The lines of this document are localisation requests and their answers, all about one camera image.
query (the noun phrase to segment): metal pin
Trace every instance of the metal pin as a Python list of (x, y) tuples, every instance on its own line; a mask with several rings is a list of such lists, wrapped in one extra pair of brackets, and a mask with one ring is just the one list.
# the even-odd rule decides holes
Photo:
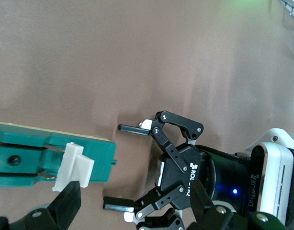
[(51, 175), (51, 174), (49, 174), (49, 173), (46, 173), (46, 172), (44, 172), (44, 171), (39, 171), (38, 173), (37, 173), (37, 175), (39, 175), (39, 176), (41, 176), (41, 177), (43, 177), (43, 178), (45, 178), (45, 179), (56, 179), (57, 177), (56, 176), (54, 176), (54, 175)]
[(36, 218), (36, 217), (39, 217), (41, 214), (42, 214), (42, 212), (40, 212), (40, 211), (38, 211), (38, 212), (34, 212), (34, 213), (32, 214), (32, 217), (33, 217), (33, 218)]
[(59, 149), (57, 147), (50, 146), (50, 145), (45, 145), (44, 148), (52, 150), (54, 152), (65, 152), (65, 149)]
[(221, 213), (221, 214), (225, 214), (227, 212), (227, 210), (222, 206), (216, 207), (216, 211)]
[(264, 214), (262, 214), (262, 213), (257, 213), (257, 214), (256, 214), (256, 217), (257, 217), (260, 221), (262, 221), (262, 222), (267, 222), (267, 221), (268, 221), (267, 216), (264, 215)]

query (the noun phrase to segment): metal screw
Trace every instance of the metal screw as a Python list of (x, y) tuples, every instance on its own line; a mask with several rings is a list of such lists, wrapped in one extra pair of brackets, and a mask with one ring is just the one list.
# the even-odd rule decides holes
[(41, 214), (42, 214), (42, 212), (34, 212), (34, 213), (32, 214), (32, 217), (33, 217), (33, 218), (36, 218), (36, 217), (39, 217)]
[(216, 211), (221, 213), (221, 214), (225, 214), (227, 212), (227, 210), (222, 206), (217, 206)]
[(262, 222), (267, 222), (267, 221), (268, 221), (267, 216), (264, 215), (264, 214), (262, 214), (262, 213), (258, 213), (258, 214), (256, 215), (256, 217), (257, 217), (260, 221), (262, 221)]

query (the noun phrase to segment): black cable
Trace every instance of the black cable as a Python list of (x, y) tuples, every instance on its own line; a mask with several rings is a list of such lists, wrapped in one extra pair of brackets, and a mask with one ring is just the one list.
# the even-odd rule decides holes
[(250, 157), (243, 157), (243, 156), (237, 156), (237, 155), (233, 155), (233, 154), (229, 154), (229, 153), (226, 153), (226, 152), (222, 152), (222, 151), (219, 151), (217, 149), (213, 149), (211, 147), (207, 147), (207, 146), (204, 146), (204, 145), (195, 145), (196, 148), (202, 150), (202, 151), (207, 151), (209, 153), (213, 153), (215, 155), (218, 155), (220, 157), (224, 157), (224, 158), (227, 158), (229, 160), (232, 160), (232, 161), (236, 161), (238, 163), (241, 163), (241, 164), (248, 164), (249, 161), (250, 161)]

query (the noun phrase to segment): white plastic piece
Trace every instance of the white plastic piece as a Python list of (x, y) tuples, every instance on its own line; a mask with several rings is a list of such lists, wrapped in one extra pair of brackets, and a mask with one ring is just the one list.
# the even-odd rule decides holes
[(140, 128), (151, 130), (152, 120), (144, 120), (139, 125)]
[(175, 215), (176, 215), (177, 217), (180, 217), (180, 218), (182, 219), (182, 217), (183, 217), (183, 210), (182, 210), (182, 209), (181, 209), (181, 210), (176, 209), (176, 210), (175, 210)]
[(270, 213), (285, 224), (293, 175), (293, 154), (284, 146), (271, 142), (263, 142), (260, 146), (264, 149), (265, 158), (258, 211)]
[(128, 223), (132, 223), (134, 220), (134, 212), (124, 212), (124, 220)]
[(83, 149), (82, 146), (73, 142), (66, 145), (53, 191), (61, 192), (71, 181), (79, 181), (81, 188), (89, 185), (95, 161), (83, 156)]
[(156, 171), (156, 176), (155, 176), (155, 184), (157, 187), (160, 187), (162, 184), (164, 166), (165, 166), (165, 162), (158, 160), (157, 171)]
[(243, 152), (251, 155), (253, 148), (259, 145), (261, 142), (274, 142), (279, 145), (283, 145), (286, 148), (294, 149), (294, 140), (285, 130), (280, 128), (272, 128), (268, 130), (267, 133), (265, 133), (260, 139), (247, 147)]

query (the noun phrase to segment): green plastic part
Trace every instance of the green plastic part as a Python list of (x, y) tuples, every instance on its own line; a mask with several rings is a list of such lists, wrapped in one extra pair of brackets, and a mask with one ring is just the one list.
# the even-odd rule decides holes
[(0, 186), (54, 181), (67, 143), (84, 147), (95, 161), (90, 182), (107, 182), (116, 165), (115, 143), (92, 136), (0, 122)]

